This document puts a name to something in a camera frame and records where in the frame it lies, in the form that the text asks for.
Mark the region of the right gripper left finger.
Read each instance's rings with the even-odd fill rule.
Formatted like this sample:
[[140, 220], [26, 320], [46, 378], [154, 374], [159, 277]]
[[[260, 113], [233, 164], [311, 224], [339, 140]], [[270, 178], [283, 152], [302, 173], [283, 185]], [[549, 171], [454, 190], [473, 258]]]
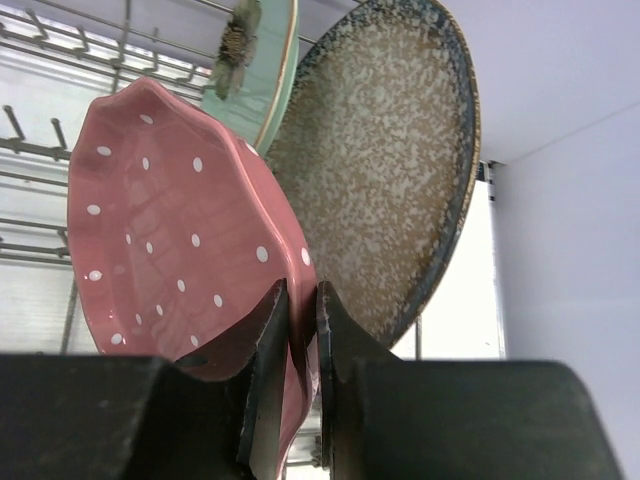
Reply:
[[189, 402], [196, 475], [274, 475], [288, 349], [289, 297], [276, 281], [244, 318], [177, 360], [207, 390]]

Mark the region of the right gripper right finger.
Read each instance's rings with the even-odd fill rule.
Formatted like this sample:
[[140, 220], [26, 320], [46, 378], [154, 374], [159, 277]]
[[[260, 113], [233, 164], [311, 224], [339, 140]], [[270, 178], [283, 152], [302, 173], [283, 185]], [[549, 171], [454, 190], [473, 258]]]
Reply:
[[363, 470], [365, 430], [356, 365], [399, 358], [350, 316], [328, 281], [318, 284], [316, 328], [322, 397], [321, 464], [329, 470]]

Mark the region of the pink dotted scalloped plate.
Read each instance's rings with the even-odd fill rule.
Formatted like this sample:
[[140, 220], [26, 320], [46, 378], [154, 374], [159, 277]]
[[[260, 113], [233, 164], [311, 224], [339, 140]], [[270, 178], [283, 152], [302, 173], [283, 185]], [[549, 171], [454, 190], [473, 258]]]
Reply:
[[177, 360], [286, 280], [283, 468], [319, 384], [317, 277], [302, 228], [256, 149], [148, 78], [97, 98], [69, 164], [67, 237], [104, 355]]

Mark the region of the speckled beige round plate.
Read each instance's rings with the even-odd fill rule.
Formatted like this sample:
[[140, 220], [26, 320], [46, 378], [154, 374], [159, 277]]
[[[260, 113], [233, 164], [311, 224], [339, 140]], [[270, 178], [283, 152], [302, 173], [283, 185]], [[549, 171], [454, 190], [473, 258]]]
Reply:
[[386, 347], [448, 267], [480, 143], [470, 50], [437, 1], [365, 1], [297, 67], [266, 161], [318, 277]]

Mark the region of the mint green flower plate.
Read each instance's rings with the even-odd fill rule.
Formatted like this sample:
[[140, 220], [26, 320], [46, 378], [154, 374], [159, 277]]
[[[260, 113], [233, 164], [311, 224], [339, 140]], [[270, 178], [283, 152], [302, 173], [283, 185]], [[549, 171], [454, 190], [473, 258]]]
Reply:
[[236, 1], [221, 31], [200, 108], [265, 156], [297, 68], [299, 2]]

